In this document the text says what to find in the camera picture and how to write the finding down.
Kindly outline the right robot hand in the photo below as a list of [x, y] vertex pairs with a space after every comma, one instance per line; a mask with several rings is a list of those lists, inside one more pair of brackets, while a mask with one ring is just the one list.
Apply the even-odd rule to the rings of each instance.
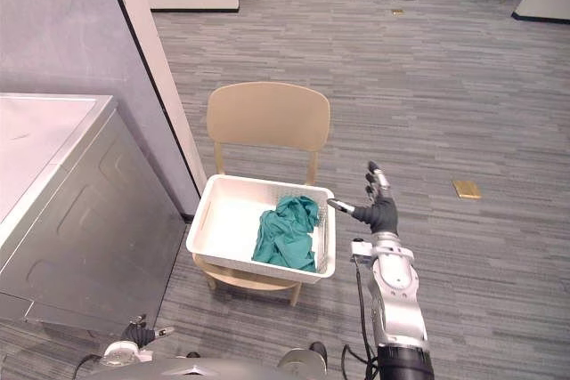
[[327, 204], [335, 210], [348, 214], [355, 220], [367, 224], [370, 233], [388, 232], [398, 234], [398, 211], [392, 195], [391, 185], [380, 166], [370, 161], [365, 175], [366, 194], [370, 200], [367, 206], [353, 206], [337, 198], [328, 198]]

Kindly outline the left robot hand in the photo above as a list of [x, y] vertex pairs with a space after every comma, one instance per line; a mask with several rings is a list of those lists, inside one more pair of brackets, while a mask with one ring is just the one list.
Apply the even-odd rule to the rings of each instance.
[[129, 323], [121, 334], [122, 341], [135, 343], [139, 349], [146, 345], [175, 332], [174, 327], [149, 328], [146, 322], [145, 313], [129, 319]]

